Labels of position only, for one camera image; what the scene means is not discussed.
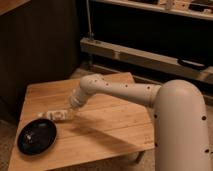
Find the table leg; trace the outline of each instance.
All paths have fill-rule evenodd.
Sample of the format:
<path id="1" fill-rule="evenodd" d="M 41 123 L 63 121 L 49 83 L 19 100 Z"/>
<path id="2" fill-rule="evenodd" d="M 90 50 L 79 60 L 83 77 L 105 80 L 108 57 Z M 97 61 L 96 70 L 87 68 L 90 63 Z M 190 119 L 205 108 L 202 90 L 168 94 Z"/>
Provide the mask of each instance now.
<path id="1" fill-rule="evenodd" d="M 140 151 L 140 152 L 138 153 L 138 156 L 137 156 L 137 158 L 135 159 L 135 162 L 136 162 L 137 164 L 140 163 L 140 161 L 141 161 L 141 159 L 143 158 L 144 154 L 145 154 L 145 151 Z"/>

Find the black bowl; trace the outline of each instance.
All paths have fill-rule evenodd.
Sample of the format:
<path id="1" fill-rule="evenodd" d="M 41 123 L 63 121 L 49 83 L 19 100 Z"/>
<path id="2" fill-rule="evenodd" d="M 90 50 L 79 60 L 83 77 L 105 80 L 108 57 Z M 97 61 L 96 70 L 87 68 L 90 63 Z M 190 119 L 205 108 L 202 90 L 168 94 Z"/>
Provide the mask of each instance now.
<path id="1" fill-rule="evenodd" d="M 47 150 L 55 141 L 55 124 L 48 119 L 37 119 L 28 123 L 18 137 L 19 150 L 26 155 L 36 155 Z"/>

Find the floor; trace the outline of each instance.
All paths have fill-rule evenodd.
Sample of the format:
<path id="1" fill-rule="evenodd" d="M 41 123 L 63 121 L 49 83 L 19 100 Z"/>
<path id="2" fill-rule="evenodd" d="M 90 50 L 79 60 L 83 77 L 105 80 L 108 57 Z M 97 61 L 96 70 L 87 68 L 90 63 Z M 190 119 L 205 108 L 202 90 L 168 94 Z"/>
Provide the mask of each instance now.
<path id="1" fill-rule="evenodd" d="M 90 74 L 83 69 L 77 69 L 71 78 L 79 78 Z M 213 151 L 213 106 L 207 106 L 208 127 L 210 136 L 210 151 Z M 6 171 L 8 168 L 11 149 L 16 134 L 16 126 L 0 120 L 0 171 Z M 136 164 L 137 153 L 126 156 L 100 160 L 86 163 L 78 166 L 72 166 L 55 171 L 154 171 L 154 150 L 146 151 L 142 161 Z M 211 153 L 212 170 L 213 154 Z"/>

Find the wooden table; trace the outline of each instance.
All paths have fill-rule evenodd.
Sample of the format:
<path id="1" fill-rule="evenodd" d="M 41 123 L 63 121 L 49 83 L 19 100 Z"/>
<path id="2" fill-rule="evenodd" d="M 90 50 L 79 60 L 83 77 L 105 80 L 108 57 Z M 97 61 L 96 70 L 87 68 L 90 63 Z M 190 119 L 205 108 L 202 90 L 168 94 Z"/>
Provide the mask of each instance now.
<path id="1" fill-rule="evenodd" d="M 0 15 L 9 12 L 30 0 L 0 0 Z"/>
<path id="2" fill-rule="evenodd" d="M 134 82 L 130 73 L 107 75 L 105 79 Z M 73 79 L 28 86 L 16 139 L 37 113 L 68 108 L 68 97 L 78 82 Z M 104 94 L 90 98 L 72 121 L 56 126 L 55 144 L 39 156 L 21 154 L 15 141 L 9 170 L 50 170 L 154 147 L 153 125 L 146 108 Z"/>

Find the wood plank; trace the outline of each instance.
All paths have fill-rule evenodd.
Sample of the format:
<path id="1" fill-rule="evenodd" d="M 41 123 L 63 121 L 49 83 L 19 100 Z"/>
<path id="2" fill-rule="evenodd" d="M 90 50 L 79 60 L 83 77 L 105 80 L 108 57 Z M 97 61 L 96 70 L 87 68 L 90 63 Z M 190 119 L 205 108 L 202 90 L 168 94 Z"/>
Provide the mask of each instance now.
<path id="1" fill-rule="evenodd" d="M 130 73 L 124 73 L 124 75 L 111 74 L 105 76 L 105 79 L 112 82 L 134 82 Z M 64 81 L 32 84 L 29 85 L 27 88 L 26 100 L 71 93 L 72 90 L 78 86 L 78 83 L 79 79 L 71 79 Z"/>
<path id="2" fill-rule="evenodd" d="M 30 0 L 0 0 L 0 15 L 17 8 Z"/>
<path id="3" fill-rule="evenodd" d="M 134 82 L 131 74 L 106 76 L 109 81 Z M 68 108 L 70 92 L 78 79 L 30 85 L 17 136 L 39 112 Z M 49 170 L 153 148 L 153 125 L 145 107 L 97 94 L 71 121 L 57 123 L 57 140 L 39 157 L 21 154 L 16 145 L 9 170 Z"/>
<path id="4" fill-rule="evenodd" d="M 50 170 L 153 148 L 152 124 L 57 139 L 38 157 L 23 156 L 14 147 L 9 170 Z"/>

